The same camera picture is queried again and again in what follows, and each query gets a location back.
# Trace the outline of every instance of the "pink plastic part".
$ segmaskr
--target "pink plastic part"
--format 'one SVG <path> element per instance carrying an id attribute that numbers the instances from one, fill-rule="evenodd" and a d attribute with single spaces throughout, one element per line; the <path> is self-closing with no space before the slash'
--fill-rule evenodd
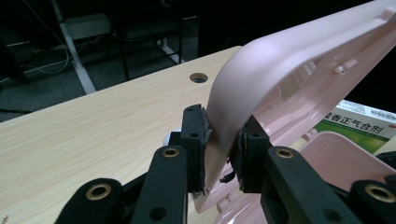
<path id="1" fill-rule="evenodd" d="M 219 185 L 234 138 L 251 115 L 275 146 L 321 121 L 396 44 L 396 1 L 376 0 L 254 40 L 220 70 L 207 105 L 213 132 L 203 212 L 231 193 Z"/>
<path id="2" fill-rule="evenodd" d="M 301 148 L 301 154 L 328 183 L 349 191 L 356 180 L 385 183 L 396 171 L 343 135 L 321 132 Z"/>

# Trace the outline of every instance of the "brass screw insert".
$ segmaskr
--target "brass screw insert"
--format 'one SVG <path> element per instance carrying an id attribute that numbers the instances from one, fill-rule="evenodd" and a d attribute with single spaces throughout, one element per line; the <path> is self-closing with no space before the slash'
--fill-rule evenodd
<path id="1" fill-rule="evenodd" d="M 396 203 L 396 196 L 387 189 L 376 185 L 367 185 L 364 190 L 373 198 L 384 203 Z"/>
<path id="2" fill-rule="evenodd" d="M 107 183 L 92 185 L 85 194 L 85 197 L 91 201 L 101 200 L 105 198 L 111 191 L 111 186 Z"/>
<path id="3" fill-rule="evenodd" d="M 294 154 L 292 151 L 286 149 L 286 148 L 280 148 L 276 150 L 276 155 L 282 158 L 290 159 L 294 157 Z"/>
<path id="4" fill-rule="evenodd" d="M 176 156 L 178 156 L 178 153 L 179 153 L 178 150 L 175 148 L 172 148 L 172 147 L 166 148 L 163 150 L 163 156 L 168 157 L 168 158 L 176 157 Z"/>

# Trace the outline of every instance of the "chair leg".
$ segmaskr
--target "chair leg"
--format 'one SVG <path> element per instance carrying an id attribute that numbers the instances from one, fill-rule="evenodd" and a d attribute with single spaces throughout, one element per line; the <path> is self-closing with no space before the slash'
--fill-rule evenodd
<path id="1" fill-rule="evenodd" d="M 120 39 L 119 39 L 119 47 L 120 47 L 120 55 L 122 58 L 122 65 L 123 65 L 123 69 L 124 69 L 125 80 L 129 81 L 131 79 L 129 78 L 128 64 L 126 62 L 126 55 L 125 55 L 125 51 L 123 49 L 123 43 L 122 43 L 122 40 L 120 40 Z"/>
<path id="2" fill-rule="evenodd" d="M 183 55 L 183 34 L 182 31 L 180 31 L 180 34 L 178 35 L 178 64 L 181 64 L 182 55 Z"/>

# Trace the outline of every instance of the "light wood tabletop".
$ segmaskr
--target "light wood tabletop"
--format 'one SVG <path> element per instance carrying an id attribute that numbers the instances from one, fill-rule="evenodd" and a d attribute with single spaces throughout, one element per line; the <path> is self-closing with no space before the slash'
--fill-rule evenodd
<path id="1" fill-rule="evenodd" d="M 0 123 L 0 220 L 53 223 L 66 202 L 98 177 L 122 185 L 145 173 L 163 139 L 181 126 L 183 110 L 206 107 L 226 49 L 118 86 Z M 205 83 L 191 74 L 207 75 Z M 386 148 L 394 148 L 393 138 Z M 213 223 L 216 207 L 189 223 Z"/>

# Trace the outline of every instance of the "medicine box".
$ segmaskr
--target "medicine box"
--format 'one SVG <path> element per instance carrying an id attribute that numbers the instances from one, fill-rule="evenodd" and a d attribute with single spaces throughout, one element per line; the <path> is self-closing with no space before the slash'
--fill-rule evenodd
<path id="1" fill-rule="evenodd" d="M 343 100 L 315 129 L 340 133 L 373 154 L 396 135 L 396 114 Z"/>

